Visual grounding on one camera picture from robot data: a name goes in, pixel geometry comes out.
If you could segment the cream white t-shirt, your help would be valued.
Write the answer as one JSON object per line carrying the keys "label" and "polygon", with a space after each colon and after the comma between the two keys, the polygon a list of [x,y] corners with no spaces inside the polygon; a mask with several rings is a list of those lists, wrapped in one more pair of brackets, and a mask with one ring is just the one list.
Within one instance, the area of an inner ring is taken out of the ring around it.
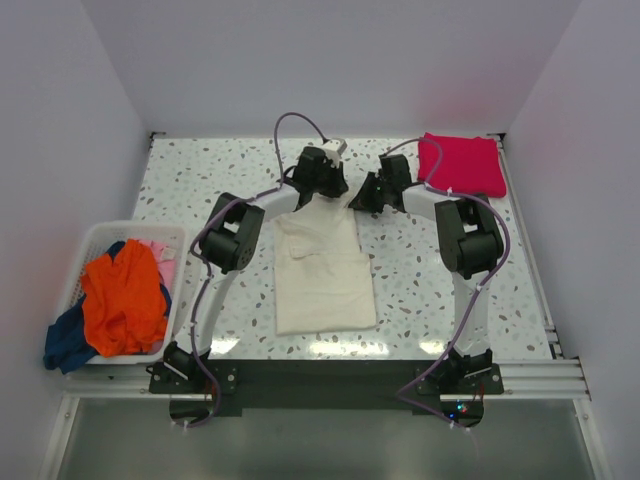
{"label": "cream white t-shirt", "polygon": [[274,220],[278,335],[376,325],[371,264],[360,247],[351,199],[316,194],[301,209]]}

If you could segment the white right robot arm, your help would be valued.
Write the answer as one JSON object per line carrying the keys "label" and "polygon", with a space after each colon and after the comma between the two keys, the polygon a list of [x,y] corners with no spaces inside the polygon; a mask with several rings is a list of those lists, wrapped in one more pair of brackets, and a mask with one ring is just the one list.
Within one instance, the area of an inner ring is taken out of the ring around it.
{"label": "white right robot arm", "polygon": [[386,206],[432,220],[436,224],[441,261],[454,285],[454,336],[447,356],[459,359],[445,369],[448,386],[469,392],[481,380],[474,361],[492,361],[488,338],[488,289],[508,254],[496,211],[486,197],[436,189],[414,182],[408,160],[382,155],[380,168],[367,174],[350,202],[355,211],[381,213]]}

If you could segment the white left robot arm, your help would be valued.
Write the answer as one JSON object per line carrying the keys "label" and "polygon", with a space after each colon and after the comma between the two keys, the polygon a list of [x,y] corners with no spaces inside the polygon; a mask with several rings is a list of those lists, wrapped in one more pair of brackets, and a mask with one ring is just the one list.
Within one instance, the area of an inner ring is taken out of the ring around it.
{"label": "white left robot arm", "polygon": [[306,146],[290,177],[250,198],[222,194],[209,220],[196,235],[190,253],[203,264],[198,291],[187,320],[166,347],[164,365],[173,382],[185,392],[200,390],[207,380],[208,355],[217,316],[237,274],[252,260],[264,222],[292,213],[314,194],[339,198],[348,191],[342,154],[346,141],[330,139]]}

